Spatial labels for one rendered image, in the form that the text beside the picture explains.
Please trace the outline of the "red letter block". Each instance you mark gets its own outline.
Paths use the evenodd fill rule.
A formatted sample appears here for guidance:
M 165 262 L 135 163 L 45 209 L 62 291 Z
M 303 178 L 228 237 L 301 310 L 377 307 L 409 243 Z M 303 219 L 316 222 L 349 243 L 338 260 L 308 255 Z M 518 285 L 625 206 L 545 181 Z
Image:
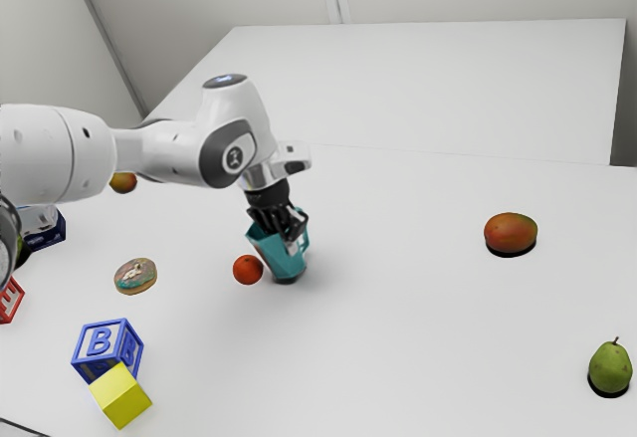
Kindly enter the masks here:
M 0 292 L 0 325 L 13 321 L 24 296 L 24 289 L 14 277 L 11 277 L 6 287 Z

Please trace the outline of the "orange yellow peach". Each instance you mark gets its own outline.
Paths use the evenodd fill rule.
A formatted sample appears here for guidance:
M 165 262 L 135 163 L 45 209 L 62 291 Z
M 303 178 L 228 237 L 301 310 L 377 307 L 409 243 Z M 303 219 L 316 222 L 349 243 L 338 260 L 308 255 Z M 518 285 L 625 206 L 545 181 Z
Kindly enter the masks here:
M 136 188 L 137 177 L 132 172 L 116 172 L 111 177 L 108 185 L 118 194 L 127 194 Z

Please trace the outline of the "blue letter block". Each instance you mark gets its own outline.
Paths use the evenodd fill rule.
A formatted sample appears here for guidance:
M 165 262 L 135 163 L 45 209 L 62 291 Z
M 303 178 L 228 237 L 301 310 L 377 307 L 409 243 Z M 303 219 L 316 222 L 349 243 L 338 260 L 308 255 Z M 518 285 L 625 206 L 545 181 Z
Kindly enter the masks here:
M 122 363 L 137 377 L 144 343 L 125 319 L 83 325 L 71 366 L 87 384 Z

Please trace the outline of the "yellow block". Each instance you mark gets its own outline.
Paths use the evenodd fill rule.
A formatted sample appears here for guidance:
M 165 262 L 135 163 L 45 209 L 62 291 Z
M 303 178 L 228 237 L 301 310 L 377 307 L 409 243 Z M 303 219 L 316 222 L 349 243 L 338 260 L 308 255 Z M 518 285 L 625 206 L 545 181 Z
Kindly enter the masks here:
M 89 391 L 117 430 L 123 429 L 152 405 L 151 399 L 122 362 L 91 383 Z

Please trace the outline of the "frosted donut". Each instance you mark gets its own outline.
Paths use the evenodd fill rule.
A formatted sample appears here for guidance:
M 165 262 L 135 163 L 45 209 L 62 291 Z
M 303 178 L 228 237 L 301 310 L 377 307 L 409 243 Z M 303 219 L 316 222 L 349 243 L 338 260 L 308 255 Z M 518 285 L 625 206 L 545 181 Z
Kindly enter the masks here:
M 115 288 L 132 296 L 143 293 L 157 281 L 157 268 L 148 258 L 135 258 L 122 264 L 113 276 Z

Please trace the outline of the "teal faceted mug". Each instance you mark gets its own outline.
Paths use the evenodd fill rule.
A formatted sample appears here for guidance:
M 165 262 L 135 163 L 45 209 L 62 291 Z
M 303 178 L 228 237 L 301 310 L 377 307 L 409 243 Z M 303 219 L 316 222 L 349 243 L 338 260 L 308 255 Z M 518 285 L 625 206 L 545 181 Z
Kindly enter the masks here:
M 270 269 L 275 282 L 293 283 L 307 268 L 305 252 L 310 245 L 308 228 L 299 240 L 300 249 L 294 256 L 288 255 L 280 233 L 266 235 L 253 223 L 245 236 Z

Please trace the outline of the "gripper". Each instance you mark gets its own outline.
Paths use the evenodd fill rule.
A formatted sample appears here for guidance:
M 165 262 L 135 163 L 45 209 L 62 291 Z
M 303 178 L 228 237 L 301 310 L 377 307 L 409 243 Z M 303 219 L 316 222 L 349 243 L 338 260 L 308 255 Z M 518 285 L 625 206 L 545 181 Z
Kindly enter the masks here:
M 290 185 L 287 179 L 260 190 L 244 191 L 250 208 L 248 215 L 266 235 L 281 234 L 284 246 L 289 256 L 299 252 L 299 240 L 307 230 L 309 215 L 301 208 L 289 205 Z M 282 231 L 280 220 L 273 208 L 283 208 L 281 211 Z

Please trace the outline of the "orange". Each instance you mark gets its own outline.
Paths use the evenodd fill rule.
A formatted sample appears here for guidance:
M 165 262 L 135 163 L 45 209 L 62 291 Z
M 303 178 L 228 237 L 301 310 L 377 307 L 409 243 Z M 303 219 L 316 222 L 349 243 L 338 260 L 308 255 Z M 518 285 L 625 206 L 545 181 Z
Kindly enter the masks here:
M 252 286 L 258 283 L 264 274 L 264 265 L 254 255 L 239 256 L 232 267 L 233 277 L 243 286 Z

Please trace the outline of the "dark blue box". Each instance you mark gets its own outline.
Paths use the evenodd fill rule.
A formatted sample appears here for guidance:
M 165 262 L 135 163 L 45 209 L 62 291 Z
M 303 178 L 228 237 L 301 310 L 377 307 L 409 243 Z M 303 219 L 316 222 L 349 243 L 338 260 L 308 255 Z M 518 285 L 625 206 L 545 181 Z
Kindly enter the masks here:
M 66 219 L 55 205 L 20 207 L 18 215 L 21 220 L 20 236 L 32 252 L 66 240 Z

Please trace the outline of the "red green mango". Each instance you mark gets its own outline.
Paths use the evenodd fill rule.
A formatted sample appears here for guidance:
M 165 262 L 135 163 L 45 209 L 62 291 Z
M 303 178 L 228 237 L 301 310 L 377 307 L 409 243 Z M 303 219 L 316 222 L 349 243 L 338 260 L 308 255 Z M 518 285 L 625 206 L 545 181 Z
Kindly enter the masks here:
M 501 254 L 517 254 L 529 249 L 537 238 L 538 227 L 529 216 L 504 212 L 492 216 L 484 227 L 486 245 Z

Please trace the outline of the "green pear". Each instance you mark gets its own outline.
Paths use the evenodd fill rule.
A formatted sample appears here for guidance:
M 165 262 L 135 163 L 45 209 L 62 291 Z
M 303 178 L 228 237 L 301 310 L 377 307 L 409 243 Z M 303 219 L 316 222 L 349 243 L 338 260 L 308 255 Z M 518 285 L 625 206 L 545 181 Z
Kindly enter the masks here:
M 589 360 L 588 380 L 598 392 L 621 394 L 628 389 L 632 376 L 630 356 L 618 337 L 604 342 Z

